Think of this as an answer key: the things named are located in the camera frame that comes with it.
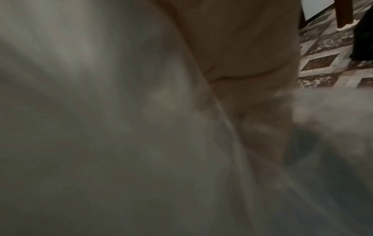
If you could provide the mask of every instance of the brown fabric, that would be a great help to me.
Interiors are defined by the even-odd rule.
[[[245,146],[281,163],[291,110],[270,98],[296,85],[300,1],[151,1],[177,25]],[[252,142],[254,123],[283,135],[274,143],[265,137]]]

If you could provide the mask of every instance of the clear plastic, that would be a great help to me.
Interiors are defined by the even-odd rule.
[[[2,0],[0,19],[0,235],[373,234],[370,91],[297,90],[264,188],[152,6]]]

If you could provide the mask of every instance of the black object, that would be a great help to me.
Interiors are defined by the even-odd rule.
[[[350,58],[356,61],[373,60],[373,6],[354,29],[354,50]]]

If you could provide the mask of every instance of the tiled floor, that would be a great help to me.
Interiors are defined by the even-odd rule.
[[[360,20],[370,6],[356,6],[354,19]],[[354,27],[341,32],[336,29],[335,11],[331,9],[300,30],[298,87],[373,88],[373,61],[349,58]]]

